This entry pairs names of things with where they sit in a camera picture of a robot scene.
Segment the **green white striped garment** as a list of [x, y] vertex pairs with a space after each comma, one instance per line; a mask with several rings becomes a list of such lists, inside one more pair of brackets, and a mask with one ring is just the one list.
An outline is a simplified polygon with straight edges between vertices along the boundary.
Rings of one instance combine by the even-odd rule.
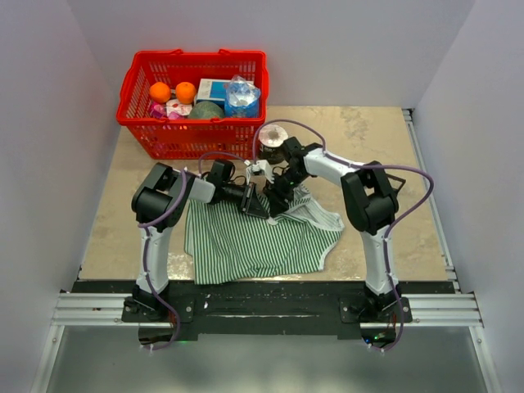
[[243, 215], [231, 202], [190, 201], [184, 249], [193, 259], [195, 283], [321, 271], [345, 230], [341, 216], [325, 210], [304, 186], [294, 191], [290, 210], [274, 219], [278, 225]]

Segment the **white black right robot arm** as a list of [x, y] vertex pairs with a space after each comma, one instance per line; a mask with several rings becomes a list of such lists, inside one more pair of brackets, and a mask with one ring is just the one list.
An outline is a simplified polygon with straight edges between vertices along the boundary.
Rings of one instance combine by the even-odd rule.
[[400, 298], [388, 237], [399, 203], [385, 170], [377, 161], [354, 163], [332, 155], [318, 143], [304, 146], [295, 137], [283, 142], [282, 155], [287, 167], [264, 186], [269, 215], [274, 218], [289, 211], [294, 191], [309, 177], [338, 186], [346, 216], [359, 231], [364, 247], [365, 313], [373, 321], [384, 321]]

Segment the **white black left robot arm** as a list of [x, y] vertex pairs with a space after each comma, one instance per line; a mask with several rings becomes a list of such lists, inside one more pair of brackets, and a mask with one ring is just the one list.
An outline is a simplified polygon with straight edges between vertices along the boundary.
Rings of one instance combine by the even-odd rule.
[[202, 177], [156, 163], [135, 192], [131, 208], [141, 230], [142, 261], [132, 299], [151, 321], [161, 321], [169, 313], [169, 242], [188, 201], [211, 205], [226, 201], [243, 215], [269, 217], [256, 195], [256, 185], [235, 184], [233, 172], [234, 164], [229, 160], [215, 160]]

